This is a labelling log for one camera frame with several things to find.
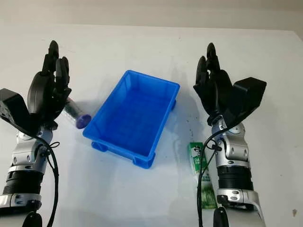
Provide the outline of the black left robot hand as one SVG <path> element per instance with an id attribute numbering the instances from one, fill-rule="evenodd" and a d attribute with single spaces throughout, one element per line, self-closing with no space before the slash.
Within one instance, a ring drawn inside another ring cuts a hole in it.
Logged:
<path id="1" fill-rule="evenodd" d="M 64 109 L 71 88 L 69 62 L 59 57 L 59 46 L 55 40 L 50 42 L 45 55 L 42 70 L 35 74 L 27 95 L 27 107 L 30 115 L 50 130 L 56 130 L 55 119 Z"/>

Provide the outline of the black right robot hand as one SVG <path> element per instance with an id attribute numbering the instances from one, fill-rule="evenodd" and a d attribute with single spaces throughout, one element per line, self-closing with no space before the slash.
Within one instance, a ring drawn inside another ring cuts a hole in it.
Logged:
<path id="1" fill-rule="evenodd" d="M 206 56 L 199 59 L 193 88 L 210 118 L 224 113 L 232 83 L 227 72 L 220 67 L 213 43 L 208 45 Z"/>

